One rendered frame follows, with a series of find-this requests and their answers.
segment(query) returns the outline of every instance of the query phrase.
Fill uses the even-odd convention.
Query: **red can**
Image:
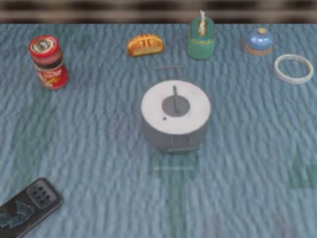
[[[42,85],[49,89],[65,86],[68,73],[57,38],[38,36],[29,43],[28,48]]]

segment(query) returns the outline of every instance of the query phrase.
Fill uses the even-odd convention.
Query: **table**
[[[214,56],[195,61],[187,25],[1,25],[0,202],[38,177],[65,200],[26,238],[313,238],[317,181],[288,181],[296,148],[301,171],[315,168],[316,76],[290,85],[273,63],[292,53],[316,65],[317,25],[261,25],[275,45],[256,57],[242,40],[259,26],[217,25]],[[130,58],[126,43],[139,33],[162,36],[165,51]],[[60,39],[70,73],[61,90],[41,87],[28,55],[40,34]],[[166,65],[184,65],[182,79],[212,103],[201,149],[175,158],[140,131],[143,94],[175,77],[158,74]],[[306,74],[299,63],[280,67]]]

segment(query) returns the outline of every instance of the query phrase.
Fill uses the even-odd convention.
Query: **black phone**
[[[39,178],[0,207],[0,238],[21,238],[63,203],[46,178]]]

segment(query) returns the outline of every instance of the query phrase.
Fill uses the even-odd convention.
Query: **pastry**
[[[141,34],[128,42],[127,50],[132,57],[158,54],[164,50],[164,43],[157,35]]]

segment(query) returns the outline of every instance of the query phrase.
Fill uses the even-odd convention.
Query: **bangle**
[[[308,75],[306,75],[305,77],[302,78],[293,78],[290,76],[285,75],[284,73],[281,72],[281,70],[279,69],[278,65],[279,63],[281,63],[283,60],[297,60],[300,63],[304,64],[308,69],[309,69],[309,73]],[[298,55],[282,55],[280,57],[278,57],[275,62],[274,62],[274,71],[276,73],[276,75],[283,81],[287,82],[287,83],[292,83],[292,84],[301,84],[301,83],[306,83],[308,82],[313,74],[314,74],[314,67],[313,65],[304,57],[298,56]]]

